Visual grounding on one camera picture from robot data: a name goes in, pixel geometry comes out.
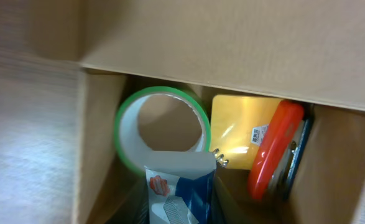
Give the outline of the yellow sticky note pad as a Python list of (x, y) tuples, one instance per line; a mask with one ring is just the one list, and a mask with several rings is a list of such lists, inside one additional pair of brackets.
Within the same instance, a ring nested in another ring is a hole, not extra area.
[(250, 170), (280, 98), (216, 95), (210, 151), (227, 169)]

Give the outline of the green tape roll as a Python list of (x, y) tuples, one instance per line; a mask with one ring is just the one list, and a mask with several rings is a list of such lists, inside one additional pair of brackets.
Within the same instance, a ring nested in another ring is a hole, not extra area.
[(201, 136), (188, 152), (207, 152), (210, 148), (210, 122), (201, 99), (194, 92), (169, 86), (144, 88), (133, 93), (121, 104), (114, 119), (113, 134), (119, 158), (128, 169), (139, 176), (145, 174), (145, 166), (157, 165), (162, 161), (166, 162), (168, 166), (172, 166), (171, 160), (177, 161), (180, 158), (173, 156), (172, 151), (151, 149), (139, 134), (140, 108), (154, 95), (165, 95), (178, 99), (189, 106), (196, 115), (201, 126)]

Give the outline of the white blue staples box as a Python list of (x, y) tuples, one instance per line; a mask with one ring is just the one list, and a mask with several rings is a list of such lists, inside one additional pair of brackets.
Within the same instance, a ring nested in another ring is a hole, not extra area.
[(144, 168), (150, 223), (208, 223), (216, 169), (212, 153), (162, 152)]

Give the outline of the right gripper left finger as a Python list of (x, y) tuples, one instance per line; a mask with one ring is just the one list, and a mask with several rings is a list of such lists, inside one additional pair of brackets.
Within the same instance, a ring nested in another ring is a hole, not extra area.
[(149, 200), (145, 178), (128, 192), (125, 201), (105, 224), (149, 224)]

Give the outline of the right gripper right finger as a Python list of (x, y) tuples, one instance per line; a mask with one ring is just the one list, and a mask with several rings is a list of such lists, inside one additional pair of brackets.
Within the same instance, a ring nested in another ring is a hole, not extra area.
[(221, 207), (222, 214), (225, 219), (225, 223), (229, 224), (245, 224), (247, 218), (244, 216), (243, 211), (239, 207), (238, 203), (233, 199), (226, 188), (223, 181), (216, 176), (214, 179), (216, 197), (218, 198), (219, 206)]

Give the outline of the brown cardboard box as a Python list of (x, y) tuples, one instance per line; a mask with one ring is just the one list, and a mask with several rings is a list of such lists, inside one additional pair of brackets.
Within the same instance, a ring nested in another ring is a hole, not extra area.
[(365, 219), (365, 1), (87, 1), (84, 67), (315, 104), (290, 205)]

